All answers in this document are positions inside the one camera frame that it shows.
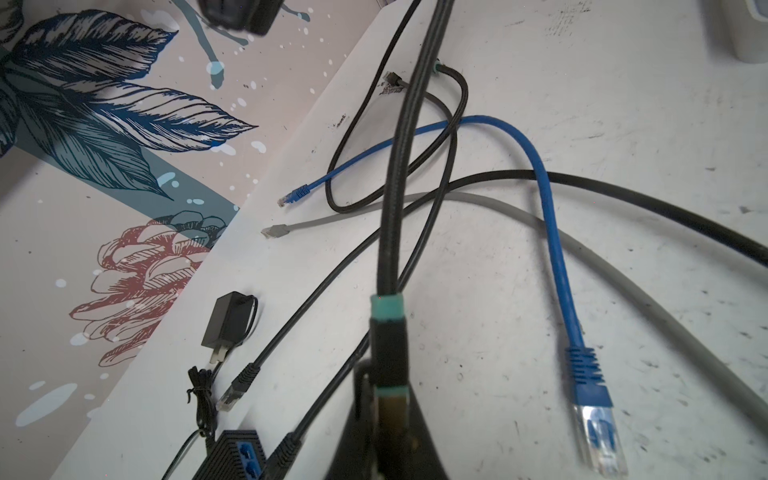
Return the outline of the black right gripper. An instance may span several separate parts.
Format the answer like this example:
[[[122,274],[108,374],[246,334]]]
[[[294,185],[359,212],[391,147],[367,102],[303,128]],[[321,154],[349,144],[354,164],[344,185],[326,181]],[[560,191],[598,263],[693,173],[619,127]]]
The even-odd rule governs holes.
[[[266,35],[283,0],[199,0],[203,17],[212,25],[253,35]]]

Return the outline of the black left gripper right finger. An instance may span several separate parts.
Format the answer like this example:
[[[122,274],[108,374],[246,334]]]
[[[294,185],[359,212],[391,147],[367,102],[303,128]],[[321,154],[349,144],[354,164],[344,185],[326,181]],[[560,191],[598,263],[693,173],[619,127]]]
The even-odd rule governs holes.
[[[409,391],[409,425],[406,451],[405,473],[407,479],[449,479],[412,386],[410,386]]]

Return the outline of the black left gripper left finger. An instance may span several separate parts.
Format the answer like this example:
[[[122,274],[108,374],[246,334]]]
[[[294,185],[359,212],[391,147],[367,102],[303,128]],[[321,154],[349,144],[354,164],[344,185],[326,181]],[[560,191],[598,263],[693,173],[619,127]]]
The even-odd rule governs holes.
[[[339,444],[326,473],[328,480],[368,480],[375,463],[371,361],[362,360],[353,372],[354,401]]]

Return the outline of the black network switch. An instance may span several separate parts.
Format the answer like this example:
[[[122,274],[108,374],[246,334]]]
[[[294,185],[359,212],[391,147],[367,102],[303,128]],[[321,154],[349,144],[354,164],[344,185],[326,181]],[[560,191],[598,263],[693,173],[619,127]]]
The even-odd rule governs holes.
[[[255,430],[225,430],[193,480],[259,480],[267,457]]]

